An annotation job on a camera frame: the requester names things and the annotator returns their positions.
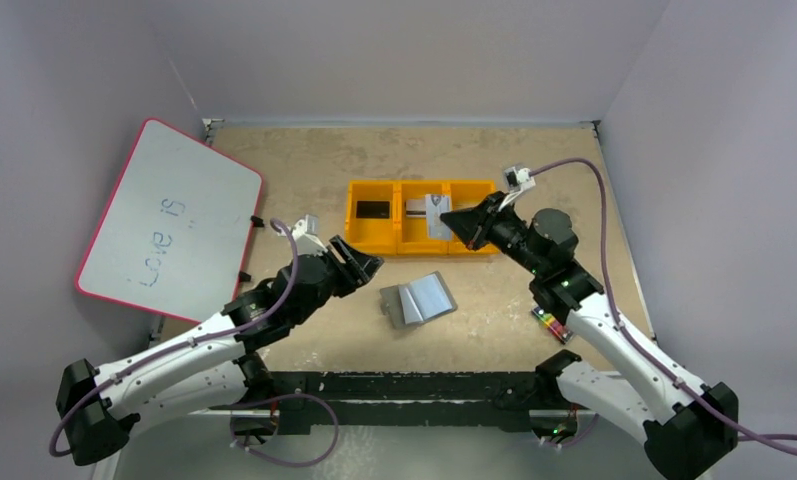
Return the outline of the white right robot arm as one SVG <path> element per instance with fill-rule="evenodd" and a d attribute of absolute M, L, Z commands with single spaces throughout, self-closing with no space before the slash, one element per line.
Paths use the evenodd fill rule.
<path fill-rule="evenodd" d="M 728 426 L 738 418 L 736 394 L 709 386 L 671 360 L 612 306 L 605 288 L 575 258 L 579 243 L 569 216 L 553 208 L 526 222 L 505 195 L 440 216 L 468 249 L 488 244 L 532 275 L 541 312 L 599 351 L 612 378 L 563 349 L 535 369 L 535 392 L 550 407 L 586 407 L 634 438 L 666 479 L 697 479 L 738 445 Z"/>

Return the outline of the grey leather card holder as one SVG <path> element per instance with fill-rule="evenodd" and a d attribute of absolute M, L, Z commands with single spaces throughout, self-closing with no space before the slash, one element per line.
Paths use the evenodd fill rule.
<path fill-rule="evenodd" d="M 395 329 L 419 327 L 458 309 L 439 271 L 379 290 L 380 308 Z"/>

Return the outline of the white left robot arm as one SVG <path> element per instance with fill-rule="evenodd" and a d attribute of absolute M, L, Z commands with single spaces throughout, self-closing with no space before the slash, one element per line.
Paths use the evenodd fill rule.
<path fill-rule="evenodd" d="M 90 465 L 140 433 L 194 411 L 258 409 L 293 398 L 293 388 L 275 384 L 259 349 L 286 338 L 331 298 L 367 285 L 383 263 L 335 236 L 317 253 L 294 251 L 275 277 L 169 341 L 105 365 L 86 359 L 68 365 L 50 455 Z"/>

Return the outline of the white VIP card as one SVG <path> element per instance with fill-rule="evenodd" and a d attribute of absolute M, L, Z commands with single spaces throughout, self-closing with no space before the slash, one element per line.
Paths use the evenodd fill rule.
<path fill-rule="evenodd" d="M 424 204 L 428 237 L 432 240 L 450 241 L 452 231 L 441 220 L 441 215 L 451 211 L 451 198 L 443 194 L 426 194 Z"/>

